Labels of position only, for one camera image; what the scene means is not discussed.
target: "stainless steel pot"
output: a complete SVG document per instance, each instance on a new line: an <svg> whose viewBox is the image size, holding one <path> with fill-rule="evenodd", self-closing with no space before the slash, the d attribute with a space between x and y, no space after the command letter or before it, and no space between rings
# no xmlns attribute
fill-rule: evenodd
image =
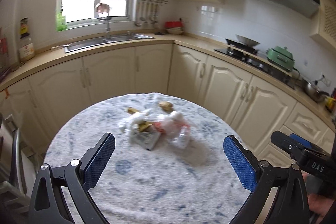
<svg viewBox="0 0 336 224"><path fill-rule="evenodd" d="M323 102L323 100L329 96L328 92L325 91L321 91L318 87L317 87L317 83L318 81L315 81L314 83L309 82L305 79L302 80L302 88L305 91L305 93L312 98L315 102L320 103Z"/></svg>

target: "blue and white tablecloth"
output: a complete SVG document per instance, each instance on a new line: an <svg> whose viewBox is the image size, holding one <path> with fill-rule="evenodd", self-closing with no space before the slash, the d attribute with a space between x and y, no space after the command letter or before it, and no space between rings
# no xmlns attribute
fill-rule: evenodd
<svg viewBox="0 0 336 224"><path fill-rule="evenodd" d="M164 113L160 101L172 102L197 125L186 150L162 136L148 151L120 132L127 107ZM115 151L89 192L110 223L229 223L250 193L223 152L227 135L240 140L235 131L203 107L159 93L128 94L83 110L57 133L45 162L55 167L80 159L105 132L115 136ZM63 192L75 222L82 223L68 190Z"/></svg>

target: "stainless steel sink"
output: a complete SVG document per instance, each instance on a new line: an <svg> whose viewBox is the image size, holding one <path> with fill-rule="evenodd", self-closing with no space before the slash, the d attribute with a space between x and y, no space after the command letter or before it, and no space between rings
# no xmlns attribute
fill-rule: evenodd
<svg viewBox="0 0 336 224"><path fill-rule="evenodd" d="M137 34L137 33L116 34L116 35L111 35L110 38L98 37L98 38L87 39L87 40L71 43L67 47L65 47L65 53L77 51L82 48L88 48L88 47L93 47L93 46L98 46L98 45L103 45L103 44L108 44L108 43L116 43L116 42L139 40L139 39L150 39L150 38L153 38L153 37L148 37L146 35Z"/></svg>

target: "white wall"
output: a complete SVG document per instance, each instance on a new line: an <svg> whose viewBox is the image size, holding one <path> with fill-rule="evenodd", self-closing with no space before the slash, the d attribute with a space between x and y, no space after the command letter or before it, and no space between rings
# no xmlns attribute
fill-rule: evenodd
<svg viewBox="0 0 336 224"><path fill-rule="evenodd" d="M336 56L309 37L311 20L267 0L226 0L224 5L176 2L176 17L182 17L186 32L225 42L236 34L260 42L256 48L266 51L286 46L293 54L295 68L312 80L321 72L336 86Z"/></svg>
<svg viewBox="0 0 336 224"><path fill-rule="evenodd" d="M169 20L173 3L164 5L160 10L159 22ZM20 20L28 17L29 28L35 49L43 48L70 38L93 33L105 32L105 24L56 31L56 0L2 0L0 2L0 27L2 35L8 41L10 63L17 62L17 42L19 41ZM116 22L110 24L112 31L137 29L133 22Z"/></svg>

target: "pot lid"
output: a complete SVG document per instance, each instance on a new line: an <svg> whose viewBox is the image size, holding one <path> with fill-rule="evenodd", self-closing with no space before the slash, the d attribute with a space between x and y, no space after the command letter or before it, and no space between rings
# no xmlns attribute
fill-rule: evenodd
<svg viewBox="0 0 336 224"><path fill-rule="evenodd" d="M282 55L284 55L284 56L293 60L293 55L287 50L287 47L281 48L279 46L276 46L276 47L274 47L274 50L276 52L278 52L278 53L280 53L280 54L282 54Z"/></svg>

